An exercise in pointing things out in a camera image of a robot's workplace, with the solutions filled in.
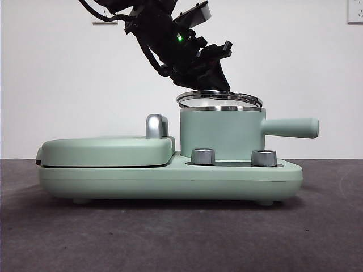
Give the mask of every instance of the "power socket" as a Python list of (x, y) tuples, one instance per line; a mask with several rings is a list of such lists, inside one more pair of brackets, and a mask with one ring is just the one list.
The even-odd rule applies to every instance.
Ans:
[(348, 0), (348, 24), (363, 24), (363, 0)]

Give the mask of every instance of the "chrome handle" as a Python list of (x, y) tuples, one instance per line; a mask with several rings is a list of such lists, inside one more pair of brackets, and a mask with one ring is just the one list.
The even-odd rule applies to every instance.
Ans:
[(146, 139), (169, 136), (168, 119), (160, 114), (150, 114), (146, 119)]

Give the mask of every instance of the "pot handle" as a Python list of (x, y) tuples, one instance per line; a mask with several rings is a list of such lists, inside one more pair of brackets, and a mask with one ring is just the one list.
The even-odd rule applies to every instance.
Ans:
[(314, 139), (319, 135), (319, 121), (315, 118), (264, 120), (262, 133), (272, 136)]

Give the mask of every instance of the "cable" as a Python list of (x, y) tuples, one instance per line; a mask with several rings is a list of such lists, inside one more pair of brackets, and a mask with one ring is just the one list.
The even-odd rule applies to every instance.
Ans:
[(129, 22), (134, 19), (134, 17), (125, 14), (116, 14), (113, 17), (106, 17), (95, 11), (85, 0), (79, 0), (79, 1), (82, 4), (82, 6), (85, 7), (86, 10), (88, 10), (94, 17), (97, 17), (98, 19), (104, 22), (112, 22), (115, 20), (122, 20), (125, 22)]

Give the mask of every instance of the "metal ring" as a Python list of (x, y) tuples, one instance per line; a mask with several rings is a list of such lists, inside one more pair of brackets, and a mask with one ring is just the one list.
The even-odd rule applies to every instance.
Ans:
[(181, 112), (198, 112), (198, 111), (248, 111), (248, 112), (266, 112), (265, 108), (243, 107), (243, 106), (207, 106), (207, 107), (184, 107)]
[(245, 93), (234, 93), (234, 92), (228, 92), (228, 91), (185, 92), (176, 98), (176, 102), (179, 104), (179, 106), (181, 108), (190, 108), (190, 106), (187, 106), (187, 105), (183, 104), (182, 102), (184, 102), (186, 100), (200, 99), (200, 98), (242, 101), (242, 102), (252, 104), (256, 107), (262, 108), (262, 101), (259, 98), (252, 96), (252, 95), (247, 95)]

